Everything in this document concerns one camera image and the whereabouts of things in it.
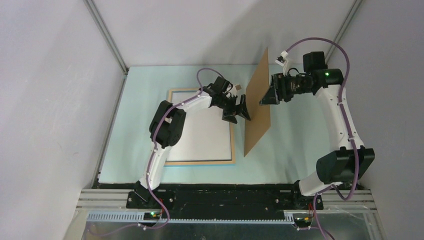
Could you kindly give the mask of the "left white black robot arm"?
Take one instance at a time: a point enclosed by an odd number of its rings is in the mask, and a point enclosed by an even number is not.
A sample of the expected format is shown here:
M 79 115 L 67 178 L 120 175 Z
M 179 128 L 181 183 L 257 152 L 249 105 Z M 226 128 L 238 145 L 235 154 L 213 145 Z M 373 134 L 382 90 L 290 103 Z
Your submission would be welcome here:
M 169 153 L 183 135 L 188 113 L 217 107 L 222 110 L 223 121 L 236 124 L 237 116 L 251 120 L 248 112 L 247 96 L 240 88 L 218 76 L 213 83 L 200 87 L 193 96 L 178 103 L 163 100 L 150 123 L 151 151 L 142 177 L 138 201 L 145 208 L 153 208 L 158 202 L 154 192 L 161 184 L 163 169 Z

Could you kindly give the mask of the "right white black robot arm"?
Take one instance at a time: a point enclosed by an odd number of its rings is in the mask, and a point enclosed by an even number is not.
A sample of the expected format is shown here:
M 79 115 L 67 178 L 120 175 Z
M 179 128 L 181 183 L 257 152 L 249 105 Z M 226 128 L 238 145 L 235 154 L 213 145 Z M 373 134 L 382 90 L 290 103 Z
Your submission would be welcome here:
M 354 194 L 358 180 L 375 159 L 373 148 L 365 147 L 350 114 L 344 87 L 344 75 L 338 68 L 329 68 L 324 52 L 313 51 L 303 56 L 303 73 L 275 73 L 260 100 L 260 105 L 289 102 L 295 95 L 313 94 L 323 112 L 328 131 L 330 152 L 316 162 L 315 172 L 297 182 L 298 191 L 291 194 L 291 204 L 304 209 L 311 196 L 351 182 Z

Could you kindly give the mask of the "brown fibreboard backing board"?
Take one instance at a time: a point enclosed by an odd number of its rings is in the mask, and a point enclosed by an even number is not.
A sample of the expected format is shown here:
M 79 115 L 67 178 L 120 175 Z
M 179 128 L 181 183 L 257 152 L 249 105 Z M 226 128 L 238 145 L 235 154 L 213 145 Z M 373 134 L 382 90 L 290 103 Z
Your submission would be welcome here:
M 269 56 L 268 48 L 265 48 L 245 90 L 246 105 L 251 118 L 245 122 L 244 127 L 245 157 L 271 127 L 270 106 L 260 105 L 269 89 L 269 80 Z

